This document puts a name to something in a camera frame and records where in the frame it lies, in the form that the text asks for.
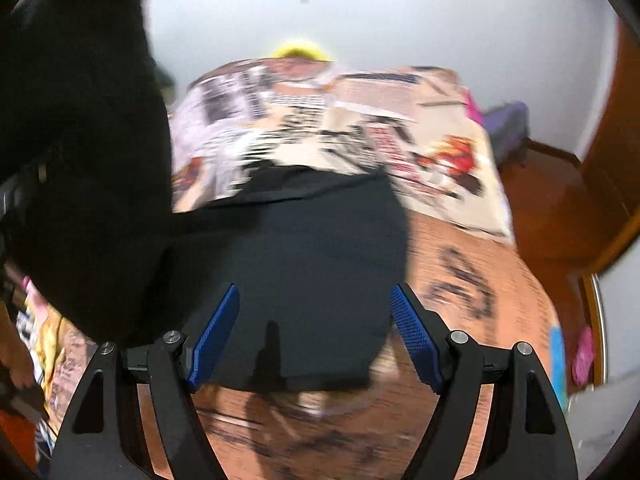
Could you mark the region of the left hand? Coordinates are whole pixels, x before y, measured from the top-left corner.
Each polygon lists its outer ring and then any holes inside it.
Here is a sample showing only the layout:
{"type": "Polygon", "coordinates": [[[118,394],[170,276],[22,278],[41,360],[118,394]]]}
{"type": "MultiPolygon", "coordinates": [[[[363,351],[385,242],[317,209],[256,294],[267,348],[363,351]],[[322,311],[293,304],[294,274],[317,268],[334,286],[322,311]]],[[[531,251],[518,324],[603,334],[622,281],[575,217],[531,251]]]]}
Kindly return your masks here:
{"type": "Polygon", "coordinates": [[[9,371],[16,388],[30,388],[35,385],[32,357],[18,336],[4,302],[0,304],[0,359],[9,371]]]}

